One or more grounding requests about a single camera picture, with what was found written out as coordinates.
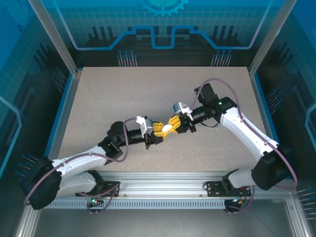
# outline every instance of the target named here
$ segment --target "beige table surface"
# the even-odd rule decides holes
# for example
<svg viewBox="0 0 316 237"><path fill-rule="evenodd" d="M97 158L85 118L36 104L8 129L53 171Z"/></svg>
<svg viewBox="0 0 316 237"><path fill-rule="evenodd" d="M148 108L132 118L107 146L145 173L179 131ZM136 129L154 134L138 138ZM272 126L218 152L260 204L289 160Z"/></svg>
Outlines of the beige table surface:
<svg viewBox="0 0 316 237"><path fill-rule="evenodd" d="M243 113L264 131L246 67L84 68L59 157L96 146L118 120L148 116L167 123L174 114L172 105L183 102L190 106L194 88L212 77L224 79L236 90ZM226 86L216 81L211 84L219 98L234 98ZM215 120L205 123L213 125ZM127 124L127 129L136 128L139 126L134 122ZM220 126L217 131L200 124L196 128L195 133L170 134L149 150L144 144L132 145L125 162L113 162L99 170L230 171L255 165L250 151L227 128Z"/></svg>

